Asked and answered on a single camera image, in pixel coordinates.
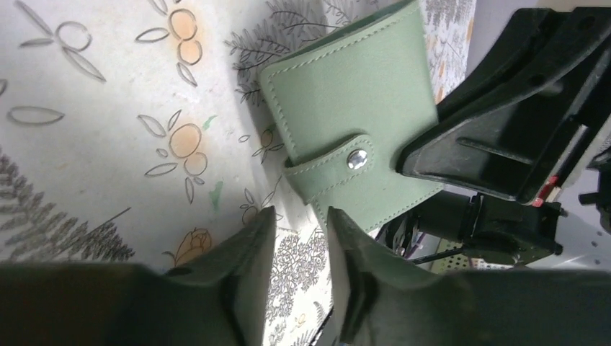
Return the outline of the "floral table mat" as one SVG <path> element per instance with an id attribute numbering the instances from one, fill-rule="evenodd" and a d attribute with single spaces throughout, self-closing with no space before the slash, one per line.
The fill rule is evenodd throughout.
<path id="1" fill-rule="evenodd" d="M 397 1 L 3 1 L 1 266 L 163 275 L 276 214 L 260 345 L 320 345 L 328 241 L 283 174 L 268 65 Z M 437 104 L 474 1 L 417 1 Z"/>

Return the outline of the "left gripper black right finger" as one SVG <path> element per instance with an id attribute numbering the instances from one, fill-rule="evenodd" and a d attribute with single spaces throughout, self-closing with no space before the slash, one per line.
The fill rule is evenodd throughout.
<path id="1" fill-rule="evenodd" d="M 459 270 L 395 255 L 343 210 L 327 239 L 337 339 L 347 345 L 608 345 L 610 274 Z"/>

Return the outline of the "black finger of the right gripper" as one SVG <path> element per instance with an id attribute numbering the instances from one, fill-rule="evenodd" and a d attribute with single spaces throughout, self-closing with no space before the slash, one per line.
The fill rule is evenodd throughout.
<path id="1" fill-rule="evenodd" d="M 583 169 L 610 134 L 610 9 L 518 9 L 407 145 L 407 177 L 530 205 Z"/>

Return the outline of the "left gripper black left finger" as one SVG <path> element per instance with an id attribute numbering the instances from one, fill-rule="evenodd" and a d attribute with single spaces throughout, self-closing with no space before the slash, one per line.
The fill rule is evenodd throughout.
<path id="1" fill-rule="evenodd" d="M 276 214 L 160 275 L 129 263 L 1 266 L 3 345 L 260 345 Z"/>

